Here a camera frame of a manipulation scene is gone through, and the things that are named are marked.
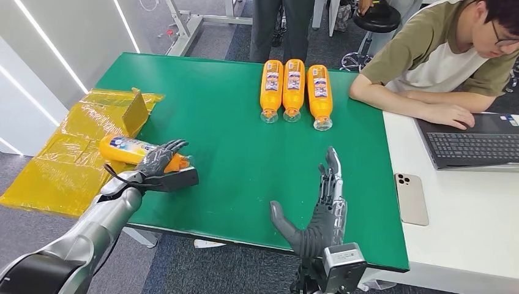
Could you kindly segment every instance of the smartphone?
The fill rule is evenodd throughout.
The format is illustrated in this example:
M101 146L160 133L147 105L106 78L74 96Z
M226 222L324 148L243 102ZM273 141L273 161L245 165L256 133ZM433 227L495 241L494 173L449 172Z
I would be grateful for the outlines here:
M402 222L413 225L429 225L422 180L418 176L396 173L395 183Z

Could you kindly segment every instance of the green table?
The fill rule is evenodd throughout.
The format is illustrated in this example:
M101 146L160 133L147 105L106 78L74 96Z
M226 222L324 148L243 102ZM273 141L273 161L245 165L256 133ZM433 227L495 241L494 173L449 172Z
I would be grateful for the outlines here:
M190 142L200 183L170 194L148 192L131 218L154 228L273 249L289 249L270 221L278 200L288 219L304 227L318 196L319 171L332 145L343 167L348 202L345 242L357 242L374 268L409 270L381 111L348 98L356 74L330 71L334 126L313 129L302 109L297 123L260 120L263 65L122 54L97 88L165 94L138 138Z

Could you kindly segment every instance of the olive t-shirt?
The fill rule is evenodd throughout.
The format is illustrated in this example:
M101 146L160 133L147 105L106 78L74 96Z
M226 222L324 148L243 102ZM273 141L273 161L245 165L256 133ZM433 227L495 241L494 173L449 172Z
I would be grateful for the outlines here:
M361 73L393 92L450 92L462 85L466 92L501 95L519 51L487 59L474 47L458 49L458 19L472 2L443 0L418 11Z

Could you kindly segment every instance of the orange bottle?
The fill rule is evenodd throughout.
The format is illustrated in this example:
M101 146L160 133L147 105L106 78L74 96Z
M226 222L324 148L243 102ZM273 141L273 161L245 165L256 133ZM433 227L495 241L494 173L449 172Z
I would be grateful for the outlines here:
M99 143L99 152L106 159L121 161L127 164L138 164L149 151L156 147L157 145L148 144L134 138L107 135ZM178 171L186 167L189 167L189 158L177 153L173 156L164 172Z
M305 64L299 59L290 59L285 64L283 81L283 106L285 121L294 123L301 118L299 109L305 102Z
M332 127L330 115L334 108L334 101L328 70L325 66L311 66L308 69L308 100L310 112L315 118L313 127L316 130L330 129Z
M268 124L277 121L277 110L281 106L283 93L283 64L278 60L269 60L263 66L261 94L259 104L263 111L261 120Z

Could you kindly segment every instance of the white wall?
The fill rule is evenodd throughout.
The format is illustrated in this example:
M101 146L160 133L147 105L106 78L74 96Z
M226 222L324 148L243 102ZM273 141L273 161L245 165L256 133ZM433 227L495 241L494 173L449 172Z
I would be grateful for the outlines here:
M0 0L0 66L57 121L85 93L43 40L15 0ZM135 9L118 0L140 52L150 52ZM136 52L114 0L20 0L90 90L122 52ZM0 73L0 138L26 155L39 152L56 129ZM0 143L0 152L13 153Z
M0 37L0 66L60 122L67 109L14 50ZM56 125L3 73L0 73L0 137L26 155L37 154ZM13 153L0 143L0 151Z
M0 36L70 108L84 93L15 2L1 1ZM94 87L122 52L135 52L112 0L21 1L87 89ZM141 52L149 52L140 26L133 18L127 21Z

